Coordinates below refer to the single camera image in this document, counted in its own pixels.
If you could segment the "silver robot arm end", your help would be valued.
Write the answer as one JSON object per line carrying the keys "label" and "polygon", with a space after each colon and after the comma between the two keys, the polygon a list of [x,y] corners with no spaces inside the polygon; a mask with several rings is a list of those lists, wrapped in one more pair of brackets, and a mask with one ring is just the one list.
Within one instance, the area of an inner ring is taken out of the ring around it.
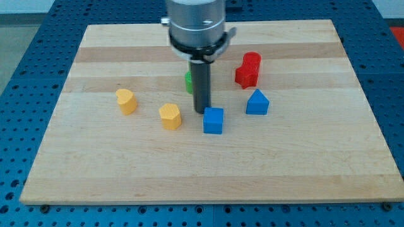
{"label": "silver robot arm end", "polygon": [[211,64],[228,48],[236,35],[235,27],[225,29],[224,0],[166,0],[172,50],[193,64]]}

